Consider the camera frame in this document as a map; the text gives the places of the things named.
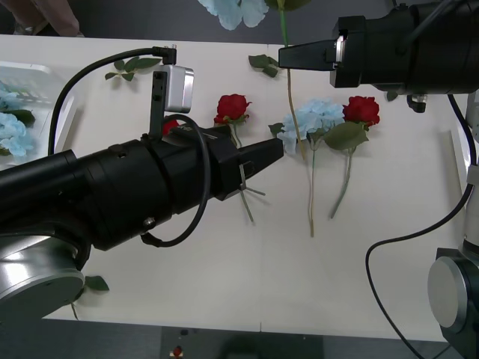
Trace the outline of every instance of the blue artificial flower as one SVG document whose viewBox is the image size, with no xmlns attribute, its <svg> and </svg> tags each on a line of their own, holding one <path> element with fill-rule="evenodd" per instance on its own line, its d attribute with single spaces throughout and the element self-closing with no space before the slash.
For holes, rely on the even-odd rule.
<svg viewBox="0 0 479 359">
<path fill-rule="evenodd" d="M 25 124 L 12 114 L 0 112 L 0 147 L 9 150 L 15 157 L 24 157 L 27 150 L 33 150 L 32 139 Z"/>
<path fill-rule="evenodd" d="M 249 28 L 257 26 L 269 10 L 264 0 L 199 0 L 200 4 L 227 30 L 234 30 L 241 19 Z"/>
<path fill-rule="evenodd" d="M 6 87 L 0 82 L 0 110 L 17 110 L 19 100 L 16 93 L 7 91 Z"/>
<path fill-rule="evenodd" d="M 343 106 L 330 99 L 312 99 L 301 108 L 295 110 L 298 120 L 299 135 L 302 140 L 308 133 L 323 129 L 328 132 L 332 127 L 344 122 Z M 284 143 L 284 150 L 290 155 L 296 152 L 296 128 L 293 116 L 287 115 L 283 120 L 284 132 L 277 137 Z"/>
<path fill-rule="evenodd" d="M 14 157 L 25 157 L 27 150 L 33 150 L 30 136 L 4 138 L 0 140 L 0 146 L 9 150 Z"/>
</svg>

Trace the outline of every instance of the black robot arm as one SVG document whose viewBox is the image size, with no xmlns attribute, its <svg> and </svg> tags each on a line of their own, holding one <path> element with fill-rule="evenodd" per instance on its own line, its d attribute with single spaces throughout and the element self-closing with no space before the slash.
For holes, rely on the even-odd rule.
<svg viewBox="0 0 479 359">
<path fill-rule="evenodd" d="M 134 50 L 96 62 L 73 77 L 55 105 L 50 149 L 68 90 L 99 66 L 142 54 Z M 180 244 L 198 225 L 207 201 L 225 200 L 283 156 L 278 139 L 237 149 L 230 128 L 201 129 L 188 112 L 194 73 L 177 67 L 176 49 L 153 73 L 150 131 L 77 159 L 71 150 L 0 172 L 0 322 L 41 318 L 74 301 L 91 246 L 107 251 L 133 237 L 155 247 Z M 170 120 L 184 124 L 162 136 Z M 176 239 L 148 231 L 198 206 Z"/>
</svg>

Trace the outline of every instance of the artificial flower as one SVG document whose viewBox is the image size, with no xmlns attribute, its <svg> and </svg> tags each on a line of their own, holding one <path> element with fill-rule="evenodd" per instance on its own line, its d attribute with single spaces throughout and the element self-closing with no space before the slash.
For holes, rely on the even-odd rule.
<svg viewBox="0 0 479 359">
<path fill-rule="evenodd" d="M 24 157 L 27 150 L 33 150 L 25 125 L 12 114 L 0 113 L 0 147 L 15 157 Z"/>
<path fill-rule="evenodd" d="M 302 140 L 306 139 L 308 133 L 318 129 L 328 132 L 332 127 L 344 122 L 343 106 L 330 99 L 312 99 L 296 109 L 295 114 Z M 277 137 L 283 141 L 286 153 L 292 155 L 296 152 L 296 128 L 291 114 L 284 118 L 282 130 L 284 132 L 279 132 Z"/>
<path fill-rule="evenodd" d="M 200 4 L 227 30 L 234 30 L 241 20 L 249 28 L 257 26 L 264 19 L 269 8 L 264 0 L 199 0 Z"/>
<path fill-rule="evenodd" d="M 171 129 L 178 127 L 180 124 L 176 120 L 171 120 L 163 125 L 163 135 L 166 136 L 170 133 Z"/>
<path fill-rule="evenodd" d="M 218 102 L 218 114 L 215 117 L 215 123 L 226 124 L 229 123 L 229 121 L 247 118 L 248 115 L 245 115 L 245 113 L 250 103 L 251 102 L 246 101 L 246 97 L 243 95 L 233 94 L 222 96 Z"/>
<path fill-rule="evenodd" d="M 8 150 L 14 157 L 25 157 L 27 150 L 33 150 L 29 135 L 22 137 L 4 138 L 0 140 L 0 147 Z"/>
<path fill-rule="evenodd" d="M 350 122 L 363 122 L 367 127 L 377 125 L 379 118 L 379 105 L 374 97 L 350 97 L 348 106 L 344 106 L 344 120 Z"/>
<path fill-rule="evenodd" d="M 10 137 L 22 137 L 27 133 L 23 122 L 17 120 L 12 114 L 3 114 L 0 112 L 0 139 Z"/>
</svg>

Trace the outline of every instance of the rose stem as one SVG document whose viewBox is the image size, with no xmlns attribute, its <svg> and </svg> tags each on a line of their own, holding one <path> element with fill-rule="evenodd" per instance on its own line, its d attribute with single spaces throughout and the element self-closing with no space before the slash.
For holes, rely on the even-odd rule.
<svg viewBox="0 0 479 359">
<path fill-rule="evenodd" d="M 233 131 L 234 131 L 234 137 L 237 138 L 237 142 L 238 142 L 239 148 L 241 148 L 241 147 L 242 147 L 242 143 L 241 143 L 240 137 L 238 136 L 237 125 L 236 125 L 235 123 L 233 124 Z"/>
<path fill-rule="evenodd" d="M 75 304 L 74 304 L 74 303 L 70 303 L 70 306 L 72 307 L 73 315 L 75 316 L 75 319 L 76 319 L 76 320 L 80 320 L 80 319 L 78 319 L 78 315 L 76 315 Z"/>
<path fill-rule="evenodd" d="M 241 199 L 243 204 L 246 207 L 246 212 L 248 213 L 249 219 L 252 223 L 254 223 L 253 215 L 251 214 L 251 211 L 249 210 L 249 206 L 248 206 L 248 202 L 246 202 L 245 194 L 243 193 L 243 191 L 239 191 L 239 193 L 241 194 Z"/>
<path fill-rule="evenodd" d="M 278 0 L 278 6 L 280 8 L 279 15 L 280 15 L 280 18 L 281 18 L 281 32 L 283 34 L 284 46 L 288 47 L 286 16 L 284 14 L 284 10 L 281 10 L 280 2 L 281 2 L 281 0 Z M 298 145 L 299 145 L 299 149 L 301 150 L 301 156 L 302 156 L 303 161 L 306 161 L 306 152 L 305 152 L 305 148 L 304 148 L 304 146 L 302 144 L 302 141 L 301 141 L 301 136 L 299 135 L 298 120 L 296 119 L 296 114 L 294 113 L 292 92 L 293 92 L 293 90 L 292 90 L 292 84 L 291 84 L 291 70 L 287 69 L 287 97 L 288 97 L 288 100 L 290 102 L 291 115 L 293 115 L 294 128 L 296 130 L 296 138 L 298 139 Z"/>
<path fill-rule="evenodd" d="M 339 198 L 336 201 L 335 206 L 332 208 L 331 215 L 329 216 L 331 219 L 333 219 L 335 217 L 336 212 L 338 211 L 339 205 L 341 204 L 341 201 L 343 200 L 343 197 L 346 194 L 347 185 L 350 182 L 350 177 L 351 177 L 351 163 L 353 162 L 354 151 L 356 151 L 356 147 L 349 148 L 348 151 L 347 151 L 348 161 L 347 161 L 346 179 L 344 180 L 343 188 L 341 189 L 341 193 L 339 195 Z"/>
<path fill-rule="evenodd" d="M 316 157 L 316 151 L 313 149 L 313 172 L 311 175 L 311 206 L 309 209 L 310 216 L 310 228 L 311 228 L 311 238 L 314 238 L 314 158 Z"/>
</svg>

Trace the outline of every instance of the black cable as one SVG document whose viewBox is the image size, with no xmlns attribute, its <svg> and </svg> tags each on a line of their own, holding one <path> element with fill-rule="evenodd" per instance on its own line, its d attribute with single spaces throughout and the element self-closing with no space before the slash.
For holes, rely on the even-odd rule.
<svg viewBox="0 0 479 359">
<path fill-rule="evenodd" d="M 146 49 L 136 49 L 131 51 L 122 52 L 120 54 L 116 54 L 113 56 L 109 56 L 102 60 L 98 60 L 88 66 L 86 66 L 83 70 L 79 73 L 74 75 L 71 80 L 65 85 L 63 90 L 61 90 L 60 95 L 58 95 L 57 102 L 55 103 L 55 107 L 53 108 L 53 115 L 52 115 L 52 122 L 50 124 L 50 133 L 49 133 L 49 143 L 48 143 L 48 154 L 49 156 L 52 155 L 55 151 L 55 137 L 56 137 L 56 130 L 58 125 L 58 118 L 60 116 L 60 110 L 63 106 L 63 102 L 67 98 L 68 93 L 71 91 L 73 86 L 75 86 L 78 81 L 83 79 L 87 74 L 91 73 L 92 71 L 99 69 L 102 66 L 107 64 L 112 64 L 116 61 L 123 60 L 125 58 L 133 58 L 135 56 L 141 55 L 154 55 L 158 57 L 163 57 L 163 63 L 166 64 L 174 64 L 176 61 L 176 53 L 171 53 L 172 49 L 165 49 L 161 47 L 153 47 L 153 48 L 146 48 Z M 168 56 L 174 56 L 173 59 L 168 59 Z M 186 230 L 179 235 L 176 239 L 173 239 L 169 242 L 163 242 L 161 239 L 156 238 L 155 236 L 151 235 L 150 233 L 145 233 L 141 235 L 141 239 L 144 243 L 149 245 L 154 245 L 155 247 L 173 247 L 175 245 L 180 244 L 184 241 L 198 226 L 201 217 L 204 214 L 204 210 L 206 209 L 208 199 L 210 198 L 210 186 L 211 186 L 211 164 L 210 164 L 210 154 L 208 153 L 208 147 L 206 139 L 203 136 L 203 132 L 198 127 L 196 122 L 191 118 L 183 115 L 183 114 L 173 114 L 171 116 L 166 117 L 162 123 L 165 124 L 171 120 L 182 120 L 188 123 L 197 133 L 198 133 L 198 140 L 200 142 L 201 147 L 201 154 L 203 156 L 203 166 L 204 166 L 204 187 L 203 193 L 201 195 L 200 204 L 198 207 L 198 211 L 196 212 L 195 217 L 192 220 L 192 223 L 186 228 Z"/>
<path fill-rule="evenodd" d="M 440 16 L 444 16 L 448 13 L 444 12 L 444 10 L 453 2 L 455 2 L 455 0 L 442 0 L 441 3 L 433 10 L 433 12 L 430 13 L 429 16 L 424 19 L 418 25 L 418 27 L 412 31 L 411 34 L 404 37 L 400 45 L 397 47 L 397 51 L 400 54 L 406 53 L 407 49 L 412 45 L 412 43 L 414 43 L 427 28 L 429 28 Z"/>
<path fill-rule="evenodd" d="M 463 128 L 464 133 L 466 134 L 467 138 L 467 143 L 469 146 L 469 153 L 471 156 L 471 165 L 476 165 L 477 164 L 477 154 L 476 154 L 476 146 L 474 143 L 474 138 L 472 137 L 471 130 L 469 129 L 469 125 L 466 122 L 466 119 L 464 118 L 463 114 L 461 113 L 459 106 L 457 105 L 456 100 L 454 99 L 453 95 L 448 95 L 449 102 L 451 103 L 452 109 L 454 110 L 454 113 L 457 116 L 458 121 L 460 122 L 461 127 Z M 392 321 L 391 317 L 388 315 L 388 312 L 386 312 L 386 309 L 382 305 L 381 300 L 379 299 L 379 296 L 376 291 L 376 287 L 374 286 L 373 283 L 373 278 L 371 277 L 370 273 L 370 268 L 369 268 L 369 258 L 371 253 L 378 247 L 382 245 L 387 245 L 389 243 L 398 243 L 398 242 L 403 242 L 407 241 L 409 239 L 414 239 L 419 236 L 423 236 L 424 234 L 428 234 L 438 228 L 440 228 L 442 225 L 448 223 L 457 213 L 460 212 L 460 210 L 465 206 L 467 203 L 467 200 L 469 199 L 469 196 L 471 195 L 473 185 L 468 184 L 466 186 L 466 190 L 464 191 L 463 196 L 461 197 L 459 203 L 454 207 L 454 209 L 446 215 L 441 221 L 437 222 L 436 224 L 433 224 L 432 226 L 426 228 L 425 230 L 420 230 L 419 232 L 409 234 L 408 236 L 404 237 L 398 237 L 394 239 L 388 239 L 385 241 L 377 242 L 374 245 L 370 246 L 369 249 L 366 252 L 366 274 L 367 274 L 367 280 L 369 280 L 369 285 L 371 287 L 371 290 L 373 291 L 374 298 L 376 299 L 377 304 L 379 305 L 380 310 L 382 311 L 382 314 L 384 314 L 384 317 L 388 320 L 389 324 L 391 327 L 394 329 L 396 334 L 399 336 L 399 338 L 403 341 L 403 343 L 409 348 L 409 350 L 414 353 L 416 357 L 419 359 L 424 359 L 424 357 L 419 354 L 419 352 L 411 345 L 411 343 L 403 336 L 403 334 L 400 332 L 400 330 L 397 328 L 395 323 Z"/>
<path fill-rule="evenodd" d="M 437 353 L 437 355 L 435 355 L 435 356 L 432 357 L 431 359 L 437 359 L 437 358 L 439 358 L 441 355 L 443 355 L 444 353 L 446 353 L 446 351 L 448 351 L 450 348 L 452 348 L 451 345 L 446 346 L 443 350 L 441 350 L 439 353 Z"/>
<path fill-rule="evenodd" d="M 200 142 L 201 147 L 201 155 L 203 156 L 203 193 L 201 194 L 200 204 L 198 206 L 198 211 L 196 211 L 196 215 L 192 220 L 192 223 L 186 228 L 186 230 L 181 233 L 176 239 L 173 239 L 168 242 L 164 242 L 161 239 L 156 238 L 153 234 L 146 232 L 145 234 L 141 235 L 141 240 L 143 243 L 147 245 L 153 245 L 158 248 L 170 248 L 174 247 L 175 245 L 180 244 L 184 241 L 190 234 L 192 234 L 193 230 L 198 226 L 200 223 L 201 217 L 203 216 L 204 210 L 206 209 L 208 200 L 210 199 L 210 186 L 211 186 L 211 164 L 210 164 L 210 154 L 208 153 L 208 146 L 207 141 L 204 138 L 203 132 L 198 127 L 196 122 L 185 116 L 184 114 L 172 114 L 170 116 L 165 117 L 162 124 L 165 125 L 167 122 L 172 120 L 180 120 L 188 123 L 195 131 L 198 133 L 198 139 Z"/>
<path fill-rule="evenodd" d="M 67 98 L 68 93 L 78 81 L 83 79 L 87 74 L 91 73 L 92 71 L 99 69 L 102 66 L 112 64 L 116 61 L 123 60 L 125 58 L 134 58 L 135 56 L 142 55 L 153 55 L 162 57 L 164 55 L 164 51 L 167 51 L 167 49 L 165 50 L 160 47 L 150 47 L 146 49 L 136 49 L 122 52 L 120 54 L 98 60 L 97 62 L 93 62 L 92 64 L 86 66 L 86 68 L 81 70 L 79 73 L 74 75 L 74 77 L 72 77 L 71 80 L 67 82 L 63 90 L 61 90 L 60 94 L 58 95 L 57 102 L 55 103 L 55 107 L 53 108 L 52 122 L 50 123 L 50 133 L 48 140 L 48 155 L 52 155 L 55 151 L 55 137 L 57 132 L 58 118 L 60 117 L 60 111 L 61 107 L 63 106 L 63 102 Z"/>
</svg>

